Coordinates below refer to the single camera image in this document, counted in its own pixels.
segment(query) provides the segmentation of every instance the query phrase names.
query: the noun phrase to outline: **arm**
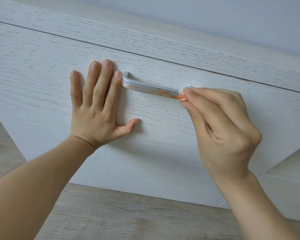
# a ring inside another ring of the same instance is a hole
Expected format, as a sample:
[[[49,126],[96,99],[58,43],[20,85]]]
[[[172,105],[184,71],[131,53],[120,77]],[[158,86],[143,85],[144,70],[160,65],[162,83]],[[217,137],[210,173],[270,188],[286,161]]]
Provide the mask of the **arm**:
[[[182,105],[193,121],[200,157],[245,239],[300,239],[248,170],[262,136],[251,123],[241,95],[208,88],[185,88],[184,95],[187,101]]]
[[[100,146],[132,133],[137,119],[126,126],[115,125],[122,74],[112,72],[110,61],[104,60],[102,68],[93,61],[82,93],[78,72],[71,72],[70,136],[0,179],[0,239],[34,239],[87,157]]]

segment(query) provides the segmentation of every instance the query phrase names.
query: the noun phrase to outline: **hand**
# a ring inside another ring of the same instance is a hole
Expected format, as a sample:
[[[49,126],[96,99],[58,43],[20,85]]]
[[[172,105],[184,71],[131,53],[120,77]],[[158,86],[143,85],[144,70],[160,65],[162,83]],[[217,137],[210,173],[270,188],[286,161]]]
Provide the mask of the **hand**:
[[[262,135],[251,123],[240,93],[224,89],[185,88],[182,102],[194,124],[198,150],[212,179],[229,181],[248,175],[248,163]]]
[[[112,62],[107,59],[103,61],[102,67],[97,61],[90,63],[83,92],[80,89],[79,73],[74,70],[71,72],[71,136],[78,137],[98,149],[133,132],[139,119],[133,119],[125,126],[115,125],[121,80],[121,72],[116,71],[113,74]]]

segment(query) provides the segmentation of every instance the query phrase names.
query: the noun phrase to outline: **white wall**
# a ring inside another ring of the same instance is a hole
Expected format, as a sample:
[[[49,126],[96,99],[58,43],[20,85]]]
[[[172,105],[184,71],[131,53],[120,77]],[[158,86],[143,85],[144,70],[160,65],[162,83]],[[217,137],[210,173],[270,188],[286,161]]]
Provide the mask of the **white wall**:
[[[300,0],[72,0],[300,55]]]

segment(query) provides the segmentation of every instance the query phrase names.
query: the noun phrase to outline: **wooden floor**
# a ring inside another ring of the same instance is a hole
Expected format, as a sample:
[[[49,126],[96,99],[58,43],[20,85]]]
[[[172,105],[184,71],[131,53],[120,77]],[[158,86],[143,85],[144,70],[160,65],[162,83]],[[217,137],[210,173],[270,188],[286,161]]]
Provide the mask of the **wooden floor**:
[[[0,123],[0,177],[25,162]],[[230,210],[68,184],[36,239],[243,238]]]

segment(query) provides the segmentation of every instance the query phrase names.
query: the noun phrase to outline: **white drawer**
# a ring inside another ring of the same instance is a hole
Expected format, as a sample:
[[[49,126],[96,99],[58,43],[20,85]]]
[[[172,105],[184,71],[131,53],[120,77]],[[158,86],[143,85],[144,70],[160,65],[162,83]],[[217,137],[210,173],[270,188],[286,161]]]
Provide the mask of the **white drawer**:
[[[250,169],[261,175],[300,148],[300,93],[0,23],[0,121],[27,160],[68,136],[69,73],[113,60],[137,79],[179,89],[240,92],[264,139]],[[99,149],[72,183],[218,206],[223,198],[199,158],[188,113],[176,100],[122,88],[118,123],[135,133]]]

